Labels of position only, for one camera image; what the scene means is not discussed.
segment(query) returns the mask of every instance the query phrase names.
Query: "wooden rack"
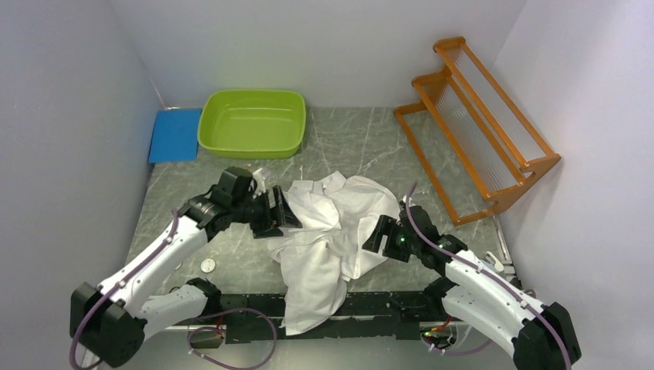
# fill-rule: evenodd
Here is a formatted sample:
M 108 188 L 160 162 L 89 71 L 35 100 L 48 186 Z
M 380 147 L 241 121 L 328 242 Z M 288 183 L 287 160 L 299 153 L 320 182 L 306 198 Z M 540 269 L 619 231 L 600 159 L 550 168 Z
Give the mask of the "wooden rack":
M 445 66 L 411 82 L 420 101 L 394 110 L 454 225 L 507 210 L 560 159 L 529 123 L 463 37 L 436 42 Z M 428 110 L 489 205 L 459 216 L 404 115 Z

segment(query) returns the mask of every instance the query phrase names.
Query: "white cloth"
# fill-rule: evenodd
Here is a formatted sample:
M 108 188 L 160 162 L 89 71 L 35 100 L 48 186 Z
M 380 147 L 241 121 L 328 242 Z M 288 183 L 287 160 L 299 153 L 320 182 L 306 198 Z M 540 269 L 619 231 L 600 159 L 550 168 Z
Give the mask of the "white cloth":
M 334 314 L 346 298 L 346 282 L 386 260 L 364 251 L 379 216 L 398 218 L 388 189 L 361 176 L 334 172 L 320 181 L 295 181 L 287 200 L 302 229 L 271 238 L 270 256 L 281 264 L 288 287 L 282 327 L 286 335 L 308 331 Z

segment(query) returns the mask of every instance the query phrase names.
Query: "table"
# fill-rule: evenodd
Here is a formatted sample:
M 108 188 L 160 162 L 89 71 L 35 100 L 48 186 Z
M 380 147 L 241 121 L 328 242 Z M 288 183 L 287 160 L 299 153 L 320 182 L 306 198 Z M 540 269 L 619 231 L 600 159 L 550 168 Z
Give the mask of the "table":
M 484 208 L 476 187 L 461 166 L 443 134 L 427 113 L 407 117 L 427 159 L 443 182 L 460 214 Z M 429 212 L 442 234 L 453 234 L 478 257 L 486 251 L 502 258 L 498 229 L 493 218 L 454 228 L 435 194 L 415 153 L 399 127 L 393 108 L 310 108 L 302 147 L 293 157 L 283 160 L 233 160 L 218 158 L 200 148 L 194 162 L 159 163 L 152 172 L 137 229 L 127 261 L 143 251 L 167 226 L 170 210 L 216 183 L 229 166 L 271 171 L 269 184 L 287 190 L 293 180 L 320 180 L 334 171 L 344 176 L 368 177 L 387 187 L 398 199 L 412 182 L 418 185 L 415 204 Z M 195 277 L 207 278 L 224 294 L 284 293 L 286 286 L 280 268 L 267 253 L 266 240 L 253 240 L 248 225 L 233 224 L 217 235 L 209 245 L 195 252 L 167 278 L 157 294 Z M 200 270 L 206 258 L 216 261 L 213 272 Z M 412 256 L 408 264 L 388 260 L 358 280 L 348 290 L 422 291 L 438 278 Z

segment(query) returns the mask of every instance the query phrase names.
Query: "blue board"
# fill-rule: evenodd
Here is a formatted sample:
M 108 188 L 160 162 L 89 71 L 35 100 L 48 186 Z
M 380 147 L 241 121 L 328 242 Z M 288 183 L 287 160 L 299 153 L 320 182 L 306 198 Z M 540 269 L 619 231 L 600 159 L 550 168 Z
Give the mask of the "blue board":
M 195 160 L 201 113 L 202 109 L 160 110 L 154 120 L 150 163 Z

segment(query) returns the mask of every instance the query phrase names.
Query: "wooden frame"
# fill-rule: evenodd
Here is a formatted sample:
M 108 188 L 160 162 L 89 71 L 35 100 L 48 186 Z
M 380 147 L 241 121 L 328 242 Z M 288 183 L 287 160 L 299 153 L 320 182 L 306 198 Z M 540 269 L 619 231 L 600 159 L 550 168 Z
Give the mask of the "wooden frame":
M 402 130 L 406 134 L 406 137 L 409 139 L 411 147 L 416 152 L 420 163 L 423 165 L 427 176 L 430 178 L 434 189 L 443 201 L 443 205 L 445 206 L 447 213 L 450 215 L 452 223 L 454 225 L 461 225 L 499 214 L 507 210 L 516 202 L 516 200 L 526 193 L 527 190 L 536 183 L 536 181 L 543 177 L 543 175 L 545 175 L 561 159 L 561 157 L 554 152 L 554 150 L 545 142 L 543 137 L 538 134 L 538 131 L 536 131 L 536 129 L 529 123 L 513 100 L 511 100 L 507 93 L 500 87 L 480 60 L 474 55 L 474 53 L 472 53 L 470 48 L 468 48 L 466 40 L 463 37 L 440 40 L 434 44 L 433 49 L 443 58 L 445 66 L 438 72 L 418 76 L 413 79 L 411 84 L 418 92 L 418 95 L 420 95 L 420 101 L 414 104 L 397 107 L 395 108 L 394 113 L 402 127 Z M 479 69 L 481 74 L 493 87 L 494 91 L 499 95 L 499 97 L 501 97 L 507 107 L 515 115 L 517 121 L 525 128 L 538 147 L 541 148 L 544 156 L 532 160 L 527 160 L 525 158 L 523 153 L 521 153 L 517 148 L 515 142 L 509 137 L 503 126 L 488 109 L 486 103 L 480 98 L 472 85 L 459 70 L 456 61 L 453 60 L 449 54 L 449 51 L 452 50 L 456 52 L 464 52 L 470 58 L 472 63 Z M 457 138 L 447 125 L 446 120 L 441 116 L 436 107 L 436 102 L 448 86 L 454 91 L 472 120 L 483 133 L 485 139 L 488 140 L 490 146 L 499 156 L 501 162 L 507 167 L 508 172 L 516 182 L 515 185 L 495 191 L 490 191 L 488 189 L 488 185 L 484 182 L 482 176 L 480 176 L 478 169 L 472 164 L 470 157 L 457 141 Z M 450 198 L 445 193 L 445 189 L 443 189 L 443 186 L 440 184 L 436 174 L 433 172 L 433 168 L 425 157 L 420 145 L 416 141 L 415 136 L 404 119 L 406 114 L 417 113 L 424 110 L 430 112 L 461 163 L 464 165 L 464 168 L 470 175 L 475 187 L 479 190 L 482 199 L 489 203 L 489 206 L 485 209 L 474 214 L 463 216 L 459 216 L 454 209 Z

